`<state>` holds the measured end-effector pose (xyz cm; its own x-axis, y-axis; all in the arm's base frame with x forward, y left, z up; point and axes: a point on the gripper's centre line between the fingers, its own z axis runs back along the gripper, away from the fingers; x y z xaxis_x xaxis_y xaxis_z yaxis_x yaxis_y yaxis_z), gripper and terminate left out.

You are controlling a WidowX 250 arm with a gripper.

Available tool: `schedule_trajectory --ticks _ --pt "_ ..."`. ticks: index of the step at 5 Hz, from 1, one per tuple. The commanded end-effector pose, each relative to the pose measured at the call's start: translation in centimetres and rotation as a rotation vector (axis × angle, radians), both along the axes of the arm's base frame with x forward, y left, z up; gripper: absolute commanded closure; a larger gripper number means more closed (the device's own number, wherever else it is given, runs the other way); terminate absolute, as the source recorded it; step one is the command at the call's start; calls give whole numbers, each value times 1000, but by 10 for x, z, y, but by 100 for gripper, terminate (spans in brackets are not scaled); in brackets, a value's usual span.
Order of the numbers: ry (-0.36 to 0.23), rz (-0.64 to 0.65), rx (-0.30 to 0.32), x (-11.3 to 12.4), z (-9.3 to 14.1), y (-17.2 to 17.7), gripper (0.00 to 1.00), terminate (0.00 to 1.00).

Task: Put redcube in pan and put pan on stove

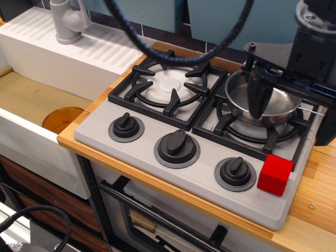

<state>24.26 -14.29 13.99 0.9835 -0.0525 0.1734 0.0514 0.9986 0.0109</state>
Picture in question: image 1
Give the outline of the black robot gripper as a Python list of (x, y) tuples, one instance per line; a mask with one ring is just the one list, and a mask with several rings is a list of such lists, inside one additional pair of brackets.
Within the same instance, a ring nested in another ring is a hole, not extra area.
[(327, 111), (314, 145), (327, 146), (335, 139), (335, 1), (300, 1), (295, 20), (292, 43), (244, 46), (249, 113), (264, 114), (273, 88), (315, 102)]

